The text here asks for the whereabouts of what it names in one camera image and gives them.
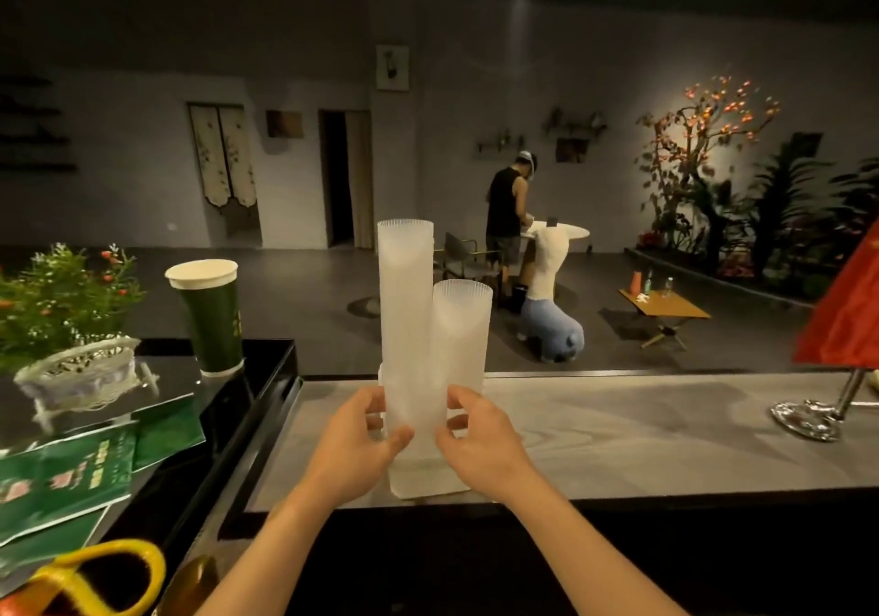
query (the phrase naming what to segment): alpaca sculpture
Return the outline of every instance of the alpaca sculpture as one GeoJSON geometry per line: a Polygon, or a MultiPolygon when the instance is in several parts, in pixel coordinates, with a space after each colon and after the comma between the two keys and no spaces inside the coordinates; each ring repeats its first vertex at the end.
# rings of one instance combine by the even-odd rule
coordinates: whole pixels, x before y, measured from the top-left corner
{"type": "Polygon", "coordinates": [[[536,271],[528,288],[517,338],[541,340],[541,361],[571,361],[586,344],[583,327],[555,305],[555,274],[568,255],[568,234],[563,227],[544,227],[535,237],[536,271]]]}

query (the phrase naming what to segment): metal flag stand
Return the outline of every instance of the metal flag stand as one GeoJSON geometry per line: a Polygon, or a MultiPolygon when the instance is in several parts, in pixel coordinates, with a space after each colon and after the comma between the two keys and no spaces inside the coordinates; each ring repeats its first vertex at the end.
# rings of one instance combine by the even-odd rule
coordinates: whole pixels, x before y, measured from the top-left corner
{"type": "Polygon", "coordinates": [[[823,443],[833,443],[842,437],[842,422],[846,421],[848,409],[879,409],[879,402],[855,401],[868,369],[855,368],[846,380],[836,403],[829,405],[819,400],[802,403],[785,401],[769,407],[773,419],[797,435],[823,443]]]}

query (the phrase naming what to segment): plant pot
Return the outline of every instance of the plant pot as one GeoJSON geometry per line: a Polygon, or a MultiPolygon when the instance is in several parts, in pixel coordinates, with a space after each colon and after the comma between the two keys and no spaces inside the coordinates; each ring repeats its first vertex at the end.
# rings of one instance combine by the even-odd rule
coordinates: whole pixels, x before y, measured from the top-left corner
{"type": "Polygon", "coordinates": [[[135,347],[140,341],[117,336],[77,346],[40,359],[15,374],[15,383],[33,399],[34,419],[52,432],[52,417],[68,411],[96,411],[130,389],[147,385],[158,396],[157,378],[141,363],[137,374],[135,347]]]}

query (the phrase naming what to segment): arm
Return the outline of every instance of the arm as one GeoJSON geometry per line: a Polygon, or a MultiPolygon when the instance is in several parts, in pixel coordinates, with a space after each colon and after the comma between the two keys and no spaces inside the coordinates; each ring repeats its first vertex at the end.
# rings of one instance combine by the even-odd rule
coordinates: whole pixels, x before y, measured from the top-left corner
{"type": "Polygon", "coordinates": [[[266,524],[196,616],[281,616],[302,566],[332,511],[367,493],[394,456],[412,440],[403,427],[375,442],[384,411],[384,389],[364,388],[327,423],[305,476],[269,515],[266,524]]]}
{"type": "Polygon", "coordinates": [[[531,227],[534,222],[533,216],[525,211],[525,200],[528,195],[528,181],[519,177],[512,182],[512,195],[516,198],[516,215],[524,227],[531,227]]]}
{"type": "Polygon", "coordinates": [[[687,616],[537,472],[504,411],[456,386],[449,407],[467,414],[437,429],[437,446],[467,486],[522,522],[579,616],[687,616]]]}

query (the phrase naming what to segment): dark gray chair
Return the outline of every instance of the dark gray chair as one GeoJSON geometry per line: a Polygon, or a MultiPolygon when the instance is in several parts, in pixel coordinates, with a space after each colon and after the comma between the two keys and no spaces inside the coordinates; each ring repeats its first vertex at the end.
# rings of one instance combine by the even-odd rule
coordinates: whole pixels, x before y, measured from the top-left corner
{"type": "Polygon", "coordinates": [[[490,253],[497,251],[478,250],[476,239],[459,239],[446,232],[441,262],[443,280],[449,276],[483,282],[486,278],[493,280],[498,273],[485,261],[485,256],[490,253]]]}

